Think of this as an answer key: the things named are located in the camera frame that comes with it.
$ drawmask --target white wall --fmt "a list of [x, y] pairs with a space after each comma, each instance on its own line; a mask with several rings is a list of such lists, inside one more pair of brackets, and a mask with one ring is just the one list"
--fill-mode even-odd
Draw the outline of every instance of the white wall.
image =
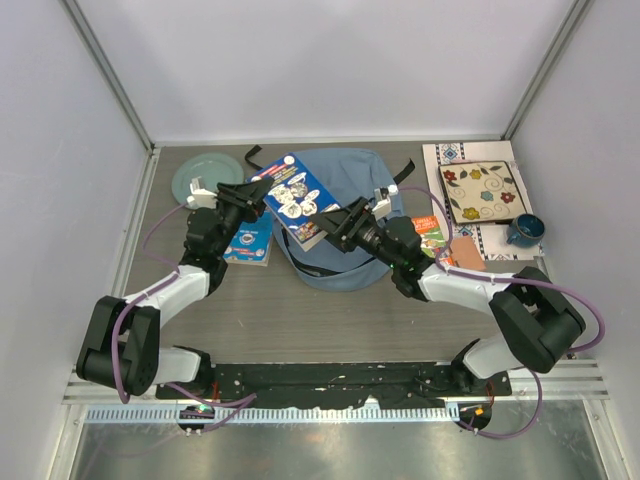
[[56, 1], [0, 3], [0, 465], [42, 480], [144, 152]]
[[598, 305], [595, 350], [640, 444], [640, 3], [596, 1], [518, 132], [514, 147], [545, 219], [552, 271]]
[[157, 141], [502, 134], [571, 0], [80, 0]]

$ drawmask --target blue book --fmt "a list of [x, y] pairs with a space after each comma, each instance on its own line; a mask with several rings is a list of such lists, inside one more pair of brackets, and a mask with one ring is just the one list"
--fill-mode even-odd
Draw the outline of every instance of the blue book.
[[266, 267], [271, 253], [273, 217], [265, 210], [256, 223], [242, 223], [224, 253], [227, 263]]
[[290, 236], [306, 252], [322, 240], [326, 233], [309, 217], [317, 212], [337, 210], [340, 205], [309, 169], [289, 153], [260, 170], [253, 181], [273, 178], [273, 186], [264, 203], [284, 225]]

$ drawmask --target book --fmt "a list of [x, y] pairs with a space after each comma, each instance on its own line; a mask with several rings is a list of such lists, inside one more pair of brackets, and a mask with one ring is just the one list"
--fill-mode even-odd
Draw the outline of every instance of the book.
[[337, 210], [340, 204], [295, 155], [289, 153], [260, 170], [252, 181], [273, 178], [264, 199], [273, 215], [305, 252], [322, 240], [323, 232], [309, 217], [317, 212]]
[[[420, 244], [422, 251], [428, 257], [435, 259], [440, 250], [447, 245], [447, 241], [442, 235], [442, 229], [440, 228], [438, 219], [435, 215], [431, 215], [428, 217], [412, 218], [411, 221], [416, 229], [416, 233], [422, 237], [422, 242]], [[451, 259], [449, 252], [445, 253], [440, 258], [440, 261], [442, 263], [453, 265], [453, 260]]]
[[268, 211], [255, 223], [243, 222], [224, 252], [224, 259], [227, 263], [266, 267], [271, 253], [272, 233], [273, 217]]

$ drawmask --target cable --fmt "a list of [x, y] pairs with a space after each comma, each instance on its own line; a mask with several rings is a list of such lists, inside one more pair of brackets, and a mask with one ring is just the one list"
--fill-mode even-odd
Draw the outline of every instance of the cable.
[[570, 353], [583, 352], [585, 350], [595, 347], [602, 341], [606, 331], [604, 318], [602, 317], [602, 314], [593, 303], [591, 303], [587, 298], [583, 297], [575, 290], [572, 290], [566, 287], [561, 287], [553, 283], [541, 282], [539, 280], [530, 280], [528, 278], [509, 277], [509, 278], [492, 279], [487, 275], [478, 275], [475, 273], [447, 269], [444, 265], [442, 265], [442, 263], [440, 263], [440, 257], [451, 247], [451, 242], [453, 241], [453, 225], [451, 223], [451, 220], [449, 220], [449, 217], [447, 217], [447, 212], [445, 211], [445, 208], [442, 205], [442, 202], [440, 202], [438, 197], [436, 197], [433, 193], [431, 193], [429, 190], [422, 187], [401, 187], [400, 190], [401, 191], [413, 190], [413, 191], [423, 192], [429, 195], [429, 197], [431, 197], [433, 202], [438, 206], [438, 208], [442, 212], [442, 215], [444, 216], [444, 219], [447, 223], [447, 229], [449, 230], [449, 239], [447, 240], [447, 244], [444, 246], [444, 248], [440, 249], [440, 251], [436, 255], [436, 265], [441, 270], [444, 270], [445, 272], [447, 272], [447, 274], [457, 275], [459, 277], [464, 277], [464, 278], [470, 278], [471, 280], [480, 280], [484, 282], [493, 281], [495, 283], [510, 283], [510, 284], [517, 284], [517, 285], [529, 285], [531, 287], [537, 287], [537, 288], [548, 288], [549, 290], [555, 290], [557, 292], [563, 293], [564, 295], [568, 295], [576, 299], [578, 302], [582, 303], [585, 307], [587, 307], [587, 309], [589, 309], [589, 311], [593, 314], [593, 316], [596, 319], [596, 322], [598, 323], [598, 334], [595, 336], [595, 338], [590, 342], [585, 343], [584, 345], [580, 345], [578, 347], [573, 347], [569, 349], [569, 352]]
[[160, 255], [157, 255], [157, 254], [153, 253], [153, 252], [150, 252], [149, 250], [147, 250], [147, 244], [149, 243], [149, 240], [151, 239], [151, 235], [153, 235], [155, 233], [155, 231], [160, 227], [160, 225], [162, 225], [165, 222], [165, 220], [167, 220], [171, 215], [173, 215], [178, 210], [181, 210], [186, 206], [187, 206], [186, 203], [182, 203], [182, 204], [178, 205], [177, 207], [172, 208], [164, 217], [162, 217], [160, 220], [158, 220], [158, 222], [153, 227], [151, 227], [151, 230], [149, 230], [147, 232], [147, 234], [144, 236], [144, 239], [142, 240], [142, 253], [144, 253], [149, 258], [153, 258], [154, 260], [157, 260], [160, 263], [164, 263], [165, 265], [170, 266], [176, 272], [178, 271], [178, 268], [179, 268], [177, 262], [174, 262], [172, 260], [169, 260], [168, 258], [162, 257]]
[[120, 328], [122, 327], [125, 318], [127, 318], [127, 315], [133, 309], [133, 307], [135, 307], [138, 303], [140, 303], [148, 296], [153, 295], [154, 293], [159, 292], [163, 288], [171, 285], [179, 277], [180, 274], [178, 272], [174, 272], [173, 275], [164, 282], [156, 285], [146, 292], [141, 293], [136, 298], [134, 298], [133, 301], [131, 301], [126, 307], [124, 307], [124, 309], [122, 310], [122, 312], [120, 312], [120, 315], [118, 315], [118, 318], [116, 319], [116, 323], [113, 326], [113, 334], [111, 335], [111, 364], [113, 366], [113, 379], [116, 384], [116, 390], [118, 391], [118, 396], [120, 397], [120, 401], [122, 403], [129, 403], [130, 395], [124, 389], [124, 384], [122, 383], [122, 375], [120, 373], [120, 356], [118, 352], [118, 336], [120, 335]]
[[460, 420], [458, 423], [460, 425], [462, 425], [464, 428], [466, 428], [470, 432], [473, 432], [476, 435], [480, 435], [481, 437], [485, 437], [485, 438], [492, 438], [494, 440], [508, 440], [510, 438], [519, 437], [520, 435], [522, 435], [524, 433], [527, 433], [535, 425], [536, 421], [538, 420], [538, 417], [540, 416], [540, 412], [542, 411], [542, 385], [540, 384], [540, 378], [538, 377], [538, 375], [535, 372], [533, 372], [531, 370], [529, 370], [529, 373], [531, 373], [531, 375], [533, 375], [533, 379], [536, 382], [536, 387], [538, 388], [538, 401], [536, 403], [536, 409], [534, 410], [533, 416], [529, 420], [529, 423], [527, 423], [520, 430], [518, 430], [517, 432], [514, 432], [514, 433], [483, 432], [482, 430], [477, 430], [477, 429], [473, 428], [472, 425], [473, 425], [473, 420], [474, 420], [475, 416], [471, 419], [471, 421], [469, 423], [465, 423], [462, 420]]
[[197, 397], [190, 391], [186, 390], [185, 388], [182, 388], [180, 385], [176, 385], [175, 383], [165, 383], [165, 385], [167, 387], [173, 388], [176, 392], [181, 393], [182, 395], [184, 395], [187, 398], [190, 398], [191, 400], [195, 400], [196, 402], [200, 402], [204, 405], [209, 405], [210, 407], [241, 407], [246, 402], [252, 402], [256, 398], [256, 394], [252, 393], [251, 395], [248, 395], [240, 400], [234, 400], [233, 402], [227, 402], [227, 403], [210, 402], [208, 400], [204, 400], [203, 398]]
[[[447, 229], [449, 232], [449, 238], [447, 239], [447, 244], [444, 246], [444, 248], [440, 249], [440, 251], [437, 253], [436, 255], [436, 265], [438, 266], [438, 268], [440, 268], [441, 270], [447, 272], [447, 274], [452, 274], [452, 275], [458, 275], [460, 277], [464, 277], [464, 278], [470, 278], [472, 280], [480, 280], [480, 281], [484, 281], [484, 282], [491, 282], [494, 281], [495, 283], [515, 283], [518, 285], [529, 285], [532, 287], [538, 287], [538, 288], [548, 288], [550, 290], [556, 290], [560, 293], [563, 293], [565, 295], [569, 295], [570, 297], [576, 299], [578, 302], [582, 303], [585, 307], [587, 307], [589, 309], [589, 311], [593, 314], [593, 316], [596, 319], [596, 322], [598, 323], [598, 334], [595, 336], [595, 338], [593, 340], [591, 340], [590, 342], [585, 343], [584, 345], [580, 345], [578, 347], [574, 347], [569, 349], [569, 352], [571, 353], [576, 353], [576, 352], [582, 352], [584, 350], [588, 350], [592, 347], [595, 347], [596, 345], [598, 345], [602, 339], [604, 338], [604, 334], [606, 331], [606, 327], [605, 327], [605, 323], [604, 323], [604, 318], [602, 317], [602, 314], [600, 313], [600, 311], [597, 309], [597, 307], [591, 303], [588, 299], [586, 299], [585, 297], [583, 297], [582, 295], [580, 295], [579, 293], [577, 293], [574, 290], [571, 290], [569, 288], [566, 287], [561, 287], [559, 285], [555, 285], [553, 283], [547, 283], [547, 282], [540, 282], [538, 280], [529, 280], [526, 278], [494, 278], [492, 279], [491, 277], [488, 277], [487, 275], [477, 275], [474, 273], [468, 273], [468, 272], [462, 272], [462, 271], [458, 271], [458, 270], [449, 270], [447, 268], [445, 268], [444, 265], [442, 265], [442, 263], [440, 262], [440, 257], [442, 255], [445, 254], [445, 252], [447, 250], [449, 250], [449, 248], [451, 247], [451, 242], [453, 241], [453, 224], [451, 223], [451, 220], [449, 219], [449, 217], [447, 216], [447, 212], [444, 208], [444, 205], [442, 204], [442, 202], [438, 199], [438, 197], [436, 197], [433, 193], [431, 193], [429, 190], [422, 188], [422, 187], [401, 187], [400, 188], [401, 191], [408, 191], [408, 190], [413, 190], [413, 191], [418, 191], [418, 192], [422, 192], [427, 194], [429, 197], [431, 197], [431, 200], [433, 200], [433, 202], [438, 206], [438, 208], [440, 209], [440, 211], [442, 212], [442, 215], [447, 223]], [[462, 425], [464, 428], [466, 428], [469, 431], [472, 431], [474, 433], [476, 433], [477, 435], [480, 435], [481, 437], [485, 437], [485, 438], [493, 438], [493, 439], [497, 439], [497, 440], [506, 440], [506, 439], [510, 439], [510, 438], [515, 438], [518, 437], [526, 432], [528, 432], [531, 427], [533, 427], [533, 425], [535, 425], [536, 420], [538, 419], [538, 417], [540, 416], [540, 411], [542, 410], [542, 385], [540, 384], [540, 378], [538, 377], [538, 375], [529, 370], [529, 372], [531, 373], [531, 375], [533, 375], [533, 379], [536, 382], [536, 386], [538, 388], [538, 402], [536, 404], [536, 409], [533, 412], [533, 416], [531, 417], [531, 420], [529, 420], [529, 423], [527, 423], [522, 429], [518, 430], [517, 432], [514, 433], [507, 433], [507, 434], [500, 434], [500, 433], [490, 433], [490, 432], [483, 432], [480, 430], [474, 430], [474, 428], [472, 427], [473, 424], [473, 418], [471, 419], [471, 422], [469, 422], [469, 424], [466, 424], [462, 421], [460, 421], [460, 425]]]
[[[113, 366], [113, 379], [116, 384], [116, 390], [118, 391], [118, 396], [120, 397], [120, 401], [124, 404], [129, 403], [131, 396], [124, 389], [124, 384], [122, 382], [122, 374], [120, 372], [120, 357], [118, 352], [118, 337], [120, 335], [120, 328], [122, 328], [122, 324], [124, 323], [125, 318], [127, 318], [127, 315], [133, 309], [133, 307], [135, 307], [138, 303], [140, 303], [145, 298], [149, 297], [150, 295], [153, 295], [154, 293], [159, 292], [160, 290], [171, 285], [178, 278], [180, 278], [179, 265], [167, 258], [164, 258], [164, 257], [161, 257], [160, 255], [156, 255], [154, 253], [149, 252], [147, 250], [147, 244], [149, 243], [149, 239], [151, 238], [151, 235], [155, 233], [155, 231], [160, 227], [160, 225], [162, 225], [171, 215], [176, 213], [178, 210], [181, 210], [185, 205], [186, 204], [183, 203], [171, 209], [166, 215], [164, 215], [160, 220], [158, 220], [158, 222], [153, 227], [151, 227], [151, 229], [147, 232], [144, 239], [142, 240], [142, 252], [148, 255], [149, 257], [164, 263], [165, 265], [169, 265], [174, 270], [173, 275], [168, 279], [166, 279], [164, 282], [156, 285], [150, 290], [145, 291], [140, 295], [138, 295], [136, 298], [134, 298], [122, 310], [122, 312], [120, 312], [120, 315], [118, 315], [118, 318], [116, 319], [116, 323], [113, 326], [113, 334], [111, 335], [111, 363]], [[237, 406], [239, 409], [242, 409], [242, 408], [245, 408], [249, 403], [251, 403], [256, 398], [255, 393], [253, 393], [243, 399], [236, 400], [234, 402], [215, 403], [215, 402], [208, 402], [207, 400], [197, 397], [196, 395], [190, 393], [189, 391], [185, 390], [179, 385], [176, 385], [175, 383], [167, 383], [167, 386], [173, 388], [174, 390], [178, 391], [182, 395], [191, 398], [192, 400], [203, 403], [205, 405], [216, 406], [216, 407], [236, 407]]]

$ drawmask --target blue mug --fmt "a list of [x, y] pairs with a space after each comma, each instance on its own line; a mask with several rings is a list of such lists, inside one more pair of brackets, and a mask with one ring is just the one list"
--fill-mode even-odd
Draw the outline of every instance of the blue mug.
[[529, 248], [537, 245], [544, 237], [544, 222], [535, 215], [524, 213], [515, 218], [507, 229], [507, 243]]

